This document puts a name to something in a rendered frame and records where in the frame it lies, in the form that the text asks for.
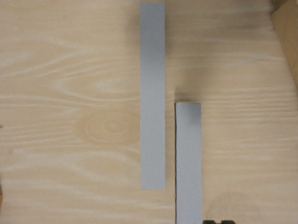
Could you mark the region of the grey square stick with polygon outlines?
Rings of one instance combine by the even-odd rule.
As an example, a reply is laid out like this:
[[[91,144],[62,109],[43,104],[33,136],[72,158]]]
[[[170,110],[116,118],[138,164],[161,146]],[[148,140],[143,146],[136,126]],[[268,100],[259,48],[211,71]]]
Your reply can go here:
[[[202,224],[201,103],[175,103],[175,224]]]
[[[141,189],[165,189],[165,3],[140,3]]]

